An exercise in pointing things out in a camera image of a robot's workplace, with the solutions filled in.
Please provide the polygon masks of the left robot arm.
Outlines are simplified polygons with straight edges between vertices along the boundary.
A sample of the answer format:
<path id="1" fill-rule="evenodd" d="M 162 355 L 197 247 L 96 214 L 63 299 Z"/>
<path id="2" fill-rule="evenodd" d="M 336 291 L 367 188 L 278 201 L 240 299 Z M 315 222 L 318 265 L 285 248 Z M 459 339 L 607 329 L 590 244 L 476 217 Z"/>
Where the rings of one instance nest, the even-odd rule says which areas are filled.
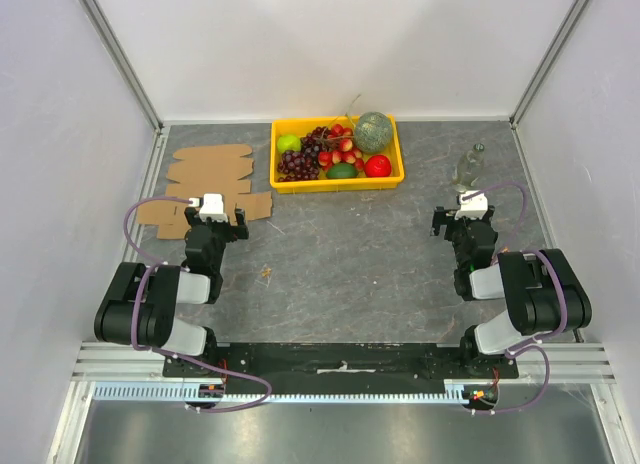
<path id="1" fill-rule="evenodd" d="M 249 237 L 245 213 L 234 210 L 236 223 L 222 215 L 188 207 L 185 260 L 180 265 L 124 262 L 118 266 L 94 319 L 95 337 L 107 343 L 152 348 L 185 355 L 185 366 L 208 377 L 219 366 L 215 335 L 176 315 L 180 304 L 217 301 L 222 285 L 224 251 Z"/>

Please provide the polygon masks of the brown cardboard box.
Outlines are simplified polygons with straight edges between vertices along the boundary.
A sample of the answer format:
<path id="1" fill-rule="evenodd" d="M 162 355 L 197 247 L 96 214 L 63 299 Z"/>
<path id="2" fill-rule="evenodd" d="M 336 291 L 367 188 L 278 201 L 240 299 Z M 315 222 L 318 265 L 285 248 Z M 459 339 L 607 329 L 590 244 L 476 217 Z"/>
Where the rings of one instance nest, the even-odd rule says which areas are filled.
<path id="1" fill-rule="evenodd" d="M 164 195 L 181 199 L 202 197 L 209 193 L 223 196 L 224 211 L 234 220 L 234 210 L 245 211 L 248 221 L 271 216 L 272 194 L 253 193 L 250 174 L 254 160 L 247 144 L 222 144 L 183 148 L 173 154 L 174 162 L 166 177 Z M 153 201 L 140 206 L 137 222 L 156 228 L 161 240 L 182 239 L 189 229 L 184 216 L 185 204 Z"/>

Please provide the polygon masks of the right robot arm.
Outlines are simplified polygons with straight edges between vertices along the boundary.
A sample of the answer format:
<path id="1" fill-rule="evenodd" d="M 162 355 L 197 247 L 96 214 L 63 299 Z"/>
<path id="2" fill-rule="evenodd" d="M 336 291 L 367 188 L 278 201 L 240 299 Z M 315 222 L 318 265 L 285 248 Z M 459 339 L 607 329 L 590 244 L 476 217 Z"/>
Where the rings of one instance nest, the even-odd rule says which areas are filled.
<path id="1" fill-rule="evenodd" d="M 456 294 L 465 301 L 502 299 L 506 309 L 469 328 L 461 338 L 458 365 L 467 376 L 483 376 L 494 356 L 513 356 L 528 345 L 587 327 L 589 297 L 559 249 L 494 253 L 498 233 L 494 208 L 434 209 L 431 234 L 452 244 Z"/>

